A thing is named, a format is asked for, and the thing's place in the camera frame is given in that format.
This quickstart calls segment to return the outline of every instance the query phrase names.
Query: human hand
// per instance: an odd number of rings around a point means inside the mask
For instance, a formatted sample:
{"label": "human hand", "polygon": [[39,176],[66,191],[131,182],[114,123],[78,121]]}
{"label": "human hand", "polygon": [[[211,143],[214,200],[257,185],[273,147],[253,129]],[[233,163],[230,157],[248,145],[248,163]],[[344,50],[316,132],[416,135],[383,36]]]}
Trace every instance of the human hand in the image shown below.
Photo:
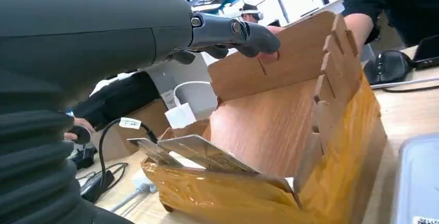
{"label": "human hand", "polygon": [[[280,31],[285,29],[284,27],[278,27],[278,26],[266,26],[266,28],[274,34],[277,34]],[[279,57],[278,52],[275,52],[273,54],[267,54],[267,53],[260,52],[256,56],[256,58],[259,59],[261,61],[261,63],[266,64],[266,65],[275,62],[278,59],[278,57]]]}
{"label": "human hand", "polygon": [[[88,129],[90,132],[94,132],[92,125],[84,118],[75,118],[75,126],[83,126]],[[64,133],[64,139],[66,140],[76,140],[78,136],[71,132]]]}

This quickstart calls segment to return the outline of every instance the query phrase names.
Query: computer mouse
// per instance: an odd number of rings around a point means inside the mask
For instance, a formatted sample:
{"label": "computer mouse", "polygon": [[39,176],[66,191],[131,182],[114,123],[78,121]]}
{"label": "computer mouse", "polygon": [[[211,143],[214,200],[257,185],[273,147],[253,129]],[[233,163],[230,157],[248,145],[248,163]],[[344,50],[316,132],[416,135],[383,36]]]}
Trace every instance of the computer mouse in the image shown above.
{"label": "computer mouse", "polygon": [[364,66],[369,84],[395,83],[404,81],[412,70],[413,62],[400,51],[385,51]]}

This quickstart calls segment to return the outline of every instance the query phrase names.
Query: cable label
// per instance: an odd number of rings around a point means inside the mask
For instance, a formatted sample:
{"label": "cable label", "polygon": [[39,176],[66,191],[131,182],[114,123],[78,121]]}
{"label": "cable label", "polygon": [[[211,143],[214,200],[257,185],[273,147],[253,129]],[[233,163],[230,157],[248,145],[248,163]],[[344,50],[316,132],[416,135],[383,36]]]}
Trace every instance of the cable label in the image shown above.
{"label": "cable label", "polygon": [[124,128],[139,129],[142,122],[133,118],[122,117],[119,126]]}

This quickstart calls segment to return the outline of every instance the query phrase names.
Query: white cable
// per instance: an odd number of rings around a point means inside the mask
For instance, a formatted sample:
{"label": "white cable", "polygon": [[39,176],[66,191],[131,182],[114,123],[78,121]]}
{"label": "white cable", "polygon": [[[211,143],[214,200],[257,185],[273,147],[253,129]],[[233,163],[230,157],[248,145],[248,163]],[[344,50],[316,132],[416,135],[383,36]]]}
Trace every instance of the white cable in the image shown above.
{"label": "white cable", "polygon": [[377,88],[396,87],[396,86],[401,86],[401,85],[409,85],[409,84],[415,84],[415,83],[426,83],[426,82],[432,82],[432,81],[439,81],[439,77],[411,80],[411,81],[398,82],[398,83],[383,83],[383,84],[371,85],[371,88],[377,89]]}
{"label": "white cable", "polygon": [[174,91],[173,91],[174,101],[175,101],[175,104],[176,104],[177,106],[181,106],[181,103],[180,103],[179,99],[177,98],[177,89],[178,89],[179,87],[181,87],[181,86],[184,86],[184,85],[187,85],[187,84],[195,84],[195,83],[202,83],[202,84],[208,84],[208,85],[210,85],[210,82],[205,82],[205,81],[190,81],[190,82],[185,82],[185,83],[182,83],[182,84],[177,85],[177,86],[174,88]]}
{"label": "white cable", "polygon": [[143,192],[156,192],[157,188],[155,187],[154,184],[147,184],[147,183],[143,183],[141,185],[139,185],[136,188],[136,191],[134,191],[133,193],[129,194],[124,200],[122,200],[122,202],[120,202],[118,205],[114,206],[112,209],[110,209],[110,212],[116,212],[118,209],[120,209],[123,205],[127,204],[129,201],[131,201],[132,199],[134,199],[136,196],[138,196],[140,193]]}

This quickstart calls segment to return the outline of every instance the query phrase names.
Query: desk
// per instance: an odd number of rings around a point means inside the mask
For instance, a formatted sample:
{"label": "desk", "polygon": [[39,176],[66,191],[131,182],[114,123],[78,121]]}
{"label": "desk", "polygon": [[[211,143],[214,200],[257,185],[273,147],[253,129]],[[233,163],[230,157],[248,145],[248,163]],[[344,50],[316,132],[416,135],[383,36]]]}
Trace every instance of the desk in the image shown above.
{"label": "desk", "polygon": [[[410,57],[413,57],[415,51],[416,47],[404,50]],[[433,75],[439,76],[439,68],[415,72],[409,75],[409,78],[421,79]],[[427,85],[416,84],[409,86],[420,87]],[[382,121],[389,142],[384,150],[363,224],[390,223],[399,147],[404,140],[410,137],[436,132],[439,123],[439,111],[437,110],[439,109],[439,90],[413,93],[386,93],[377,90],[375,93],[381,104]],[[102,196],[97,203],[98,206],[111,208],[134,191],[134,185],[130,178],[140,170],[139,165],[144,158],[144,154],[137,152],[127,158],[107,162],[107,165],[112,165],[124,161],[129,163],[130,166],[127,168],[124,179],[106,195]],[[92,167],[81,171],[79,176],[97,170],[99,170],[98,160]],[[158,193],[138,197],[117,213],[136,224],[202,224],[183,213],[173,212],[168,214],[158,200]]]}
{"label": "desk", "polygon": [[[413,58],[415,51],[416,47],[413,47],[403,52]],[[412,72],[407,80],[433,76],[439,76],[439,67]],[[404,87],[437,84],[438,82],[430,82]],[[378,169],[363,224],[390,223],[399,148],[402,142],[410,137],[437,132],[439,123],[439,90],[412,93],[387,93],[376,90],[375,95],[381,105],[381,120],[388,136],[388,144]]]}

